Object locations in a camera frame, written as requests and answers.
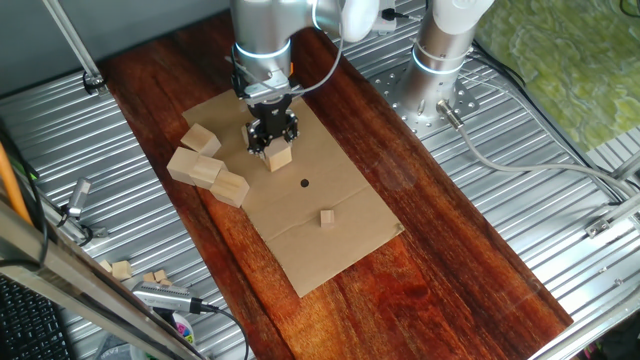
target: green fabric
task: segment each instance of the green fabric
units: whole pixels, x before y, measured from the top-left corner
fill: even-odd
[[[637,13],[635,0],[625,1]],[[640,19],[618,6],[496,0],[477,32],[585,151],[640,125]]]

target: metal slat surface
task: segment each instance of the metal slat surface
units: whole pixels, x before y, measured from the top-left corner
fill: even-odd
[[[40,173],[40,189],[57,205],[75,182],[92,182],[81,223],[105,227],[109,238],[85,246],[96,261],[128,260],[134,280],[164,269],[177,286],[206,302],[227,305],[178,214],[111,95],[90,96],[81,73],[0,100],[0,117],[25,158]],[[80,359],[92,358],[105,332],[63,311]],[[187,315],[197,348],[216,359],[241,359],[244,339],[222,315]]]
[[[421,0],[397,1],[397,10],[422,15]],[[393,34],[372,34],[345,46],[345,55],[370,81],[409,60],[412,38],[419,24],[398,19]],[[515,94],[495,72],[473,61],[465,73],[487,78]],[[488,158],[501,164],[574,163],[563,139],[540,114],[529,112],[507,96],[461,79],[480,104],[465,118],[467,131]],[[187,286],[206,301],[226,307],[184,226],[171,206],[124,117],[111,96],[88,96],[80,74],[28,90],[0,101],[0,116],[43,176],[41,188],[59,205],[66,202],[76,179],[85,176],[93,188],[82,222],[105,226],[108,240],[86,247],[96,260],[128,259],[137,278],[164,268],[179,286]],[[615,304],[640,283],[640,236],[622,221],[590,239],[584,229],[611,210],[602,187],[584,175],[559,170],[503,173],[482,166],[460,136],[449,127],[421,138],[442,168],[542,281],[577,322]],[[619,144],[608,144],[589,155],[607,169],[620,165],[640,150],[640,131],[634,129]],[[80,317],[65,312],[71,339],[81,358],[89,358],[102,332]],[[188,315],[198,348],[219,359],[239,359],[244,348],[239,330],[214,315]],[[611,327],[603,323],[599,329]]]

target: cable connector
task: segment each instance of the cable connector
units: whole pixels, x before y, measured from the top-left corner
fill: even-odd
[[[455,111],[453,111],[451,106],[449,106],[447,100],[438,101],[438,103],[436,104],[436,110],[438,110],[440,115],[446,117],[447,120],[449,120],[449,124],[451,124],[451,126],[456,131],[464,126],[462,119],[460,118],[460,116],[458,116],[458,114],[455,113]]]
[[[384,20],[387,20],[387,21],[393,21],[397,18],[411,19],[414,21],[422,21],[422,19],[418,17],[399,13],[394,8],[388,8],[388,9],[382,10],[380,17],[382,17]]]

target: wooden block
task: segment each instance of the wooden block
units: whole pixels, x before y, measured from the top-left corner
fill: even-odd
[[[189,172],[196,165],[199,157],[200,155],[195,151],[177,148],[167,165],[167,170],[169,170],[171,178],[185,184],[195,185],[191,176],[189,176]]]
[[[240,133],[242,134],[242,140],[244,140],[244,144],[249,146],[249,134],[247,134],[247,125],[242,125],[240,128]]]
[[[242,176],[223,169],[218,173],[218,177],[209,191],[219,201],[240,207],[249,192],[249,184]]]
[[[153,276],[153,273],[146,273],[142,275],[142,280],[146,282],[156,282],[156,278]]]
[[[320,211],[320,227],[330,229],[335,225],[335,214],[333,210]]]
[[[113,263],[113,277],[122,281],[131,278],[131,264],[128,261],[119,261],[117,263]]]
[[[164,270],[156,271],[153,273],[153,277],[156,279],[156,282],[160,282],[167,278],[167,273]]]
[[[196,186],[203,189],[211,189],[214,180],[222,169],[227,170],[227,165],[223,161],[200,156],[196,161],[196,165],[189,171],[189,176],[191,176],[191,180]]]
[[[291,160],[291,144],[282,137],[272,140],[264,149],[264,162],[271,172],[287,165]]]
[[[111,265],[109,264],[109,262],[107,260],[100,261],[100,266],[102,266],[105,270],[107,270],[107,272],[109,274],[111,274],[111,271],[113,269],[111,268]]]
[[[208,157],[212,157],[222,146],[216,134],[199,124],[193,124],[180,142],[200,155]]]

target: silver cylinder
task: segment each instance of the silver cylinder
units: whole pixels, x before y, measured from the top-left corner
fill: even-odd
[[[305,0],[231,1],[236,55],[257,78],[247,78],[249,83],[265,81],[275,70],[289,76],[290,37],[313,26],[312,12],[312,3]]]
[[[455,101],[455,83],[473,41],[475,26],[461,34],[442,31],[431,8],[422,21],[411,60],[397,86],[398,105],[419,119],[438,117],[440,100]]]

